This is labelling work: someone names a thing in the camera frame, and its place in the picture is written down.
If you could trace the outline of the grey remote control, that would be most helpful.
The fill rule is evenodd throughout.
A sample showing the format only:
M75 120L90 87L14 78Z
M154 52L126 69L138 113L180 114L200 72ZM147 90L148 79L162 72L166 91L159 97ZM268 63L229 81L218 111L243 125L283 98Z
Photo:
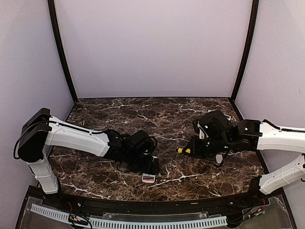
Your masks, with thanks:
M142 182L143 183L148 183L148 184L153 184L155 183L156 175L151 175L151 174L142 174Z

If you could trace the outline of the grey battery cover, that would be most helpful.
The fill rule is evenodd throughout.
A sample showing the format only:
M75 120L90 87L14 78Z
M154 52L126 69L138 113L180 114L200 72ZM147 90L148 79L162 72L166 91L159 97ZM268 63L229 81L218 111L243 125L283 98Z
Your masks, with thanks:
M222 154L217 154L217 155L215 156L215 160L216 160L216 162L217 162L218 164L222 163L222 161L223 161L223 156L222 156Z

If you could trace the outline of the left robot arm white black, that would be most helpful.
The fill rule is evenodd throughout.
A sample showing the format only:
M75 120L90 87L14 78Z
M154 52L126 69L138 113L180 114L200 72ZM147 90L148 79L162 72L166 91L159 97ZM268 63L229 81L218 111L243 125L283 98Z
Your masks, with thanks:
M124 162L132 172L155 177L159 173L159 159L153 156L157 140L145 131L132 135L113 129L91 130L64 122L51 115L48 108L40 109L22 127L15 143L13 157L26 162L33 171L49 201L57 208L67 204L43 149L45 146L71 148L116 162Z

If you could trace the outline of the yellow handle screwdriver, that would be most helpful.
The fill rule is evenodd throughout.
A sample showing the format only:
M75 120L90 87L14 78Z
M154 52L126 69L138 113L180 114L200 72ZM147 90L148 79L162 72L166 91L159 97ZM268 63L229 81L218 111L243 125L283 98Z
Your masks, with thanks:
M185 148L178 148L177 152L179 154L190 154L191 153L191 149L189 149L189 148L187 148L187 149L185 149Z

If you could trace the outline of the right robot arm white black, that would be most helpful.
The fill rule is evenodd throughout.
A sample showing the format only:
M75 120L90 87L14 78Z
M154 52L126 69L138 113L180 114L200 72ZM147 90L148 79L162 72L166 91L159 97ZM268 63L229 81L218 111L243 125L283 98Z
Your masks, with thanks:
M280 150L299 152L292 162L268 174L257 176L250 182L243 203L253 207L262 194L305 178L305 130L276 126L268 120L244 119L233 125L220 110L208 112L193 122L196 135L184 148L177 151L190 157L207 159L217 154L242 151Z

